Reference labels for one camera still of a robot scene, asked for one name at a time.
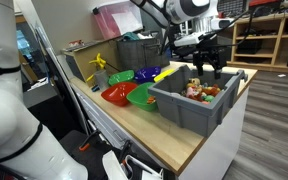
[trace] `red bowl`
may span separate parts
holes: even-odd
[[[108,102],[117,106],[125,106],[129,103],[126,96],[137,84],[131,82],[120,82],[102,92],[101,96]]]

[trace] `gray plastic bin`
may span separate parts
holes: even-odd
[[[179,93],[186,87],[189,78],[198,77],[201,84],[218,84],[223,89],[210,104],[181,96]],[[204,71],[198,76],[197,70],[191,70],[187,65],[166,76],[163,80],[150,86],[148,91],[156,97],[161,115],[179,127],[190,129],[197,134],[208,137],[215,130],[228,110],[233,107],[238,92],[240,80],[247,81],[243,70],[236,73],[221,73],[220,79],[214,79],[213,71]]]

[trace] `storage bin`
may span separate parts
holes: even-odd
[[[93,9],[104,39],[112,39],[143,28],[140,9],[128,0],[101,4]]]
[[[122,70],[137,71],[145,67],[165,67],[170,64],[165,53],[159,54],[161,44],[156,38],[117,41],[117,50]]]
[[[185,89],[189,78],[198,77],[201,84],[218,84],[223,89],[210,104],[181,96],[179,93]],[[163,117],[173,121],[179,127],[192,130],[204,137],[208,137],[228,110],[233,107],[240,80],[247,81],[243,70],[236,73],[221,73],[220,79],[214,78],[213,71],[204,71],[203,76],[198,76],[197,70],[191,70],[187,65],[181,66],[176,71],[166,76],[163,80],[149,87],[149,94],[155,96],[157,106]]]

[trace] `gray floor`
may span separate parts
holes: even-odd
[[[241,143],[224,180],[288,179],[288,74],[259,72],[250,86]]]

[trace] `green plastic bowl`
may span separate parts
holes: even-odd
[[[156,101],[152,104],[147,104],[148,98],[151,96],[148,94],[148,87],[150,87],[152,82],[147,82],[137,86],[133,91],[131,91],[127,96],[129,100],[135,106],[145,110],[145,111],[154,111],[157,109]]]
[[[133,70],[122,71],[122,72],[113,74],[108,80],[108,84],[113,86],[114,84],[117,84],[119,82],[131,82],[133,78],[134,78]]]

